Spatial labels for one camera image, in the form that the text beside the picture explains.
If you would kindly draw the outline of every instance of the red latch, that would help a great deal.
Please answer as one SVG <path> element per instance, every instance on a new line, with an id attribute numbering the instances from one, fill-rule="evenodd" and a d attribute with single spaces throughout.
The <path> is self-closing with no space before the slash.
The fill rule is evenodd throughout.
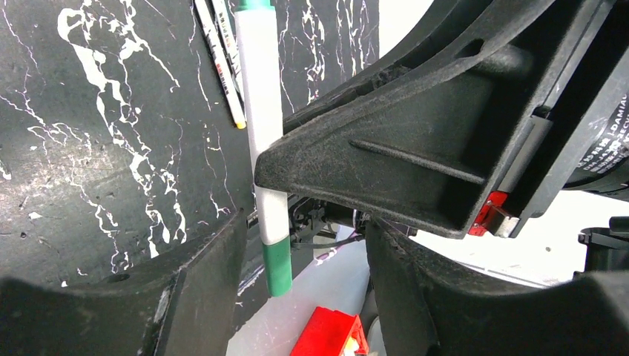
<path id="1" fill-rule="evenodd" d="M 483 223 L 487 218 L 487 213 L 490 211 L 490 206 L 493 205 L 501 207 L 502 204 L 504 204 L 504 201 L 507 200 L 508 195 L 509 194 L 503 191 L 491 192 L 487 198 L 487 201 L 485 202 L 485 205 L 483 205 L 483 207 L 481 208 L 481 212 L 478 213 L 476 220 L 474 220 L 474 224 L 467 233 L 473 236 L 483 236 L 487 232 L 487 229 L 483 226 Z"/>
<path id="2" fill-rule="evenodd" d="M 356 354 L 369 353 L 360 318 L 318 306 L 301 332 L 291 356 L 341 356 L 348 343 L 358 344 Z"/>

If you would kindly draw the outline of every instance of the white surface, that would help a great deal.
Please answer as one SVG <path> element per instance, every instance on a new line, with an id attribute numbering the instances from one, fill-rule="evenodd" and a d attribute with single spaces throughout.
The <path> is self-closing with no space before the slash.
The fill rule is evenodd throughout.
<path id="1" fill-rule="evenodd" d="M 381 0 L 381 57 L 415 26 L 432 3 L 428 1 Z M 583 228 L 607 226 L 612 216 L 627 215 L 629 203 L 592 194 L 562 191 L 548 212 L 531 219 L 515 239 L 490 234 L 448 240 L 419 232 L 415 241 L 448 258 L 484 271 L 494 277 L 528 280 L 529 285 L 550 286 L 572 279 L 582 271 L 585 246 L 577 242 Z"/>
<path id="2" fill-rule="evenodd" d="M 432 0 L 380 0 L 380 57 L 387 54 L 413 29 Z"/>
<path id="3" fill-rule="evenodd" d="M 277 20 L 271 10 L 239 11 L 235 19 L 255 171 L 258 156 L 283 135 Z M 262 242 L 272 245 L 285 239 L 289 235 L 287 194 L 256 186 L 255 195 Z"/>
<path id="4" fill-rule="evenodd" d="M 364 241 L 339 248 L 325 262 L 313 261 L 295 278 L 291 291 L 270 299 L 235 334 L 227 355 L 289 355 L 317 306 L 359 314 L 368 280 Z"/>
<path id="5" fill-rule="evenodd" d="M 350 228 L 349 226 L 338 225 L 337 233 L 336 233 L 336 241 L 343 241 L 354 234 L 354 228 Z"/>

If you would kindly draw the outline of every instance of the black plastic bracket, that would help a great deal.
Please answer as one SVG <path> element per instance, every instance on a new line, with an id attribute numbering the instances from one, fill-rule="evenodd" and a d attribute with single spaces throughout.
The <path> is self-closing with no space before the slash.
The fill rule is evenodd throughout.
<path id="1" fill-rule="evenodd" d="M 246 245 L 241 211 L 101 283 L 0 281 L 0 355 L 224 355 Z"/>
<path id="2" fill-rule="evenodd" d="M 626 91 L 627 31 L 586 60 L 613 3 L 435 1 L 391 53 L 285 121 L 256 184 L 453 238 L 506 191 L 498 230 L 516 236 Z"/>
<path id="3" fill-rule="evenodd" d="M 609 228 L 586 228 L 579 242 L 587 246 L 587 271 L 629 271 L 629 217 L 612 217 Z"/>
<path id="4" fill-rule="evenodd" d="M 481 274 L 370 223 L 367 257 L 389 355 L 627 355 L 629 274 L 535 290 Z"/>

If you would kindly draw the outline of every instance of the black marble surface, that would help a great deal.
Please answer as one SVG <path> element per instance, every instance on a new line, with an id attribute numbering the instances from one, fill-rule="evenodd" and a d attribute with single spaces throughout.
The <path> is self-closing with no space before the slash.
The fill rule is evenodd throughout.
<path id="1" fill-rule="evenodd" d="M 96 282 L 254 210 L 189 0 L 0 1 L 0 274 Z M 277 14 L 286 115 L 377 59 L 377 0 Z"/>

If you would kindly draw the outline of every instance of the label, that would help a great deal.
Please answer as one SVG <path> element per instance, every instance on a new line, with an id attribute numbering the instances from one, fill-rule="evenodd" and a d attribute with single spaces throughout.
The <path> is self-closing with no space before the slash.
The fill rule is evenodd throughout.
<path id="1" fill-rule="evenodd" d="M 583 171 L 604 174 L 629 157 L 629 113 L 625 94 L 596 144 L 576 166 Z"/>

